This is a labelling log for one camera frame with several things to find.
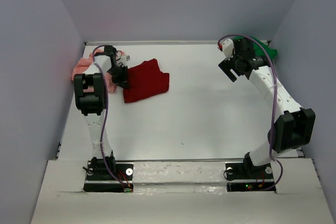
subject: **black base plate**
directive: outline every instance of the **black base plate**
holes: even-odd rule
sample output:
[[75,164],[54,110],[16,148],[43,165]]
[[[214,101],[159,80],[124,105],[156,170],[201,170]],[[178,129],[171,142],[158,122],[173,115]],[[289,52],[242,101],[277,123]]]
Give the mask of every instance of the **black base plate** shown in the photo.
[[[133,174],[128,176],[126,174],[126,170],[128,168],[131,168],[133,170],[133,164],[128,164],[128,163],[117,163],[117,172],[115,176],[119,179],[119,172],[122,172],[123,175],[126,177],[128,181],[131,181],[133,179]],[[114,178],[111,177],[111,175],[108,173],[106,169],[100,170],[97,173],[93,173],[92,175],[86,175],[86,180],[87,181],[109,181],[109,180],[115,180]]]
[[[264,190],[264,188],[268,188],[272,186],[274,182],[266,182],[262,185],[262,187],[258,187],[261,185],[261,183],[232,183],[229,182],[226,185],[226,190],[228,192],[231,191],[261,191]],[[275,187],[272,187],[271,189],[267,191],[276,191]]]
[[274,179],[273,178],[273,173],[267,174],[265,172],[265,169],[259,170],[259,171],[249,171],[244,172],[243,168],[243,163],[226,163],[225,164],[226,172],[224,174],[224,177],[228,181],[233,181],[233,180],[251,180],[251,179],[261,179],[261,172],[264,174],[265,179]]
[[117,182],[106,169],[99,169],[98,172],[94,172],[92,175],[86,174],[86,182],[83,190],[88,193],[129,193],[133,191],[133,174],[127,175],[126,170],[128,168],[133,170],[133,164],[117,163],[117,171],[114,174],[116,178],[123,181],[121,184]]

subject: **cable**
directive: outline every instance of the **cable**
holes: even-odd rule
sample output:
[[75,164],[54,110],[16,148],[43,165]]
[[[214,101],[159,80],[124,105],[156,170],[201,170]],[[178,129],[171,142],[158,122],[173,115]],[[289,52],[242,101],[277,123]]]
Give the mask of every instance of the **cable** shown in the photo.
[[108,171],[108,173],[112,176],[112,178],[114,178],[114,180],[118,181],[119,183],[121,184],[124,184],[121,180],[119,180],[117,177],[114,176],[113,172],[110,170],[109,168],[109,165],[107,164],[107,161],[105,159],[105,155],[104,155],[104,150],[103,150],[103,134],[104,134],[104,130],[105,130],[105,125],[106,125],[106,120],[107,120],[107,114],[109,112],[109,95],[108,95],[108,92],[107,92],[107,84],[106,84],[106,79],[105,79],[105,76],[104,76],[104,73],[103,73],[103,70],[101,69],[101,67],[95,62],[95,52],[98,48],[100,47],[105,47],[105,46],[109,46],[109,45],[101,45],[101,46],[98,46],[96,47],[93,51],[92,51],[92,60],[93,60],[93,63],[94,65],[99,69],[99,71],[101,72],[101,74],[103,75],[103,80],[104,80],[104,85],[105,85],[105,99],[106,99],[106,111],[105,111],[105,117],[104,117],[104,122],[103,122],[103,126],[101,128],[101,133],[100,133],[100,152],[101,152],[101,156],[103,157],[103,161],[104,161],[104,164],[105,164],[105,167],[106,167],[106,170]]
[[273,158],[273,156],[272,156],[272,150],[273,150],[272,147],[273,147],[273,143],[274,143],[274,128],[275,128],[274,120],[275,120],[275,111],[276,111],[277,97],[278,97],[277,75],[276,75],[276,72],[275,72],[275,68],[274,68],[273,62],[272,62],[271,58],[269,57],[267,51],[263,48],[263,46],[258,41],[256,41],[255,39],[253,39],[253,38],[251,38],[249,36],[242,35],[242,34],[229,34],[229,35],[223,36],[217,42],[217,45],[218,45],[218,47],[219,47],[220,50],[222,50],[222,45],[220,44],[221,41],[223,39],[226,39],[226,38],[232,37],[232,36],[243,37],[243,38],[249,39],[252,42],[254,42],[255,44],[257,44],[258,47],[260,47],[260,49],[266,55],[266,58],[267,58],[268,63],[269,63],[269,66],[270,66],[270,68],[272,70],[273,84],[274,84],[274,97],[273,97],[272,117],[271,117],[271,134],[270,134],[270,142],[269,142],[269,158],[271,160],[273,160],[273,161],[278,162],[278,164],[280,165],[280,176],[279,176],[278,180],[273,185],[271,185],[271,186],[263,189],[263,191],[267,191],[267,190],[272,189],[273,187],[275,187],[280,182],[280,180],[282,178],[282,175],[283,175],[283,171],[284,171],[284,167],[282,166],[281,162],[278,161],[277,159]]
[[265,176],[264,176],[264,173],[263,172],[260,172],[261,173],[261,176],[263,177],[263,181],[262,183],[258,186],[259,188],[262,188],[262,186],[264,185],[265,183]]
[[123,178],[124,178],[125,181],[127,182],[128,187],[131,188],[131,185],[130,185],[130,183],[128,182],[128,180],[126,179],[124,173],[122,173],[122,171],[119,171],[119,173],[121,174],[121,176],[123,176]]

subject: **red wire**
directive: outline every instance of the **red wire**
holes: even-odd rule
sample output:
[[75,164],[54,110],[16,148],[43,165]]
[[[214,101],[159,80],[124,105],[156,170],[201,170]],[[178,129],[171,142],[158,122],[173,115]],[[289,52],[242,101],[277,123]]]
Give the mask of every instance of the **red wire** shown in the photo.
[[120,174],[124,177],[125,181],[127,182],[128,187],[131,188],[131,185],[130,185],[130,183],[127,181],[125,175],[122,173],[122,171],[119,171],[119,172],[120,172]]
[[261,173],[261,176],[263,177],[263,181],[262,181],[262,184],[261,184],[261,187],[264,185],[265,183],[265,176],[264,176],[264,173],[263,172],[260,172]]
[[120,183],[120,184],[121,184],[121,186],[122,186],[122,189],[125,189],[125,188],[124,188],[124,183]]

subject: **black bracket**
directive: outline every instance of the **black bracket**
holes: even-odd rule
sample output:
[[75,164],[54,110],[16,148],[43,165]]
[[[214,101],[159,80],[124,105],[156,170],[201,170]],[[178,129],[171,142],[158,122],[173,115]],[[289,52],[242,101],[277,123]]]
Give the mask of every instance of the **black bracket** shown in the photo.
[[117,86],[120,86],[124,89],[129,88],[128,84],[128,68],[119,67],[117,65],[117,50],[113,46],[105,46],[104,52],[96,52],[94,56],[106,55],[111,58],[111,68],[107,71],[112,75],[113,83]]
[[237,39],[234,40],[233,43],[233,57],[224,59],[218,65],[232,82],[236,81],[237,78],[231,70],[238,76],[246,76],[246,78],[249,79],[252,70],[258,70],[259,67],[262,66],[269,66],[269,62],[265,57],[256,56],[253,42],[249,39]]
[[281,153],[309,144],[315,117],[312,109],[301,109],[293,113],[286,111],[275,122],[273,150]]
[[[93,92],[84,92],[93,86]],[[76,107],[83,115],[91,113],[100,115],[106,108],[106,88],[102,73],[85,75],[78,73],[74,76]]]

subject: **screw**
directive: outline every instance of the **screw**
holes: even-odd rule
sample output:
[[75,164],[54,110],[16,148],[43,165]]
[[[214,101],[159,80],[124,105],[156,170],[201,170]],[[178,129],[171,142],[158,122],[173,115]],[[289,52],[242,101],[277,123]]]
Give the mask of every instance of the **screw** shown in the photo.
[[126,170],[126,175],[127,175],[127,176],[131,176],[132,174],[133,174],[133,169],[128,168],[128,169]]
[[271,167],[266,167],[266,169],[265,169],[265,173],[267,173],[267,174],[272,174],[272,168]]

